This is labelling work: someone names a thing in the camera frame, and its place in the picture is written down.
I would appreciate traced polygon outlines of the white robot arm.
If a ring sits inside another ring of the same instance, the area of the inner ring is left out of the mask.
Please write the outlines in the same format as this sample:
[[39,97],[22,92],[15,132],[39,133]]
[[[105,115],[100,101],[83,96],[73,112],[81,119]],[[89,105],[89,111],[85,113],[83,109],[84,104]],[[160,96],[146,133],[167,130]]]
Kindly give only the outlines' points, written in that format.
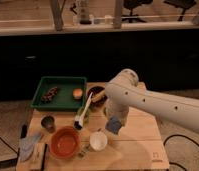
[[125,126],[129,108],[134,107],[199,134],[198,99],[141,89],[138,82],[135,71],[123,69],[106,83],[108,101],[105,113],[108,119],[115,119]]

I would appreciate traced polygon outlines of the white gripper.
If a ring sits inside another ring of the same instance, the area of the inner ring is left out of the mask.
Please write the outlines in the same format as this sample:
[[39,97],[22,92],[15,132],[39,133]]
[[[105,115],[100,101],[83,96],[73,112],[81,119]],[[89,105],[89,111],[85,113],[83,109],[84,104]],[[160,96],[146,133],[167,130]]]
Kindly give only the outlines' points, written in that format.
[[107,118],[107,122],[111,117],[116,117],[121,122],[122,127],[127,123],[128,112],[128,106],[117,104],[111,100],[106,102],[104,109],[104,115]]

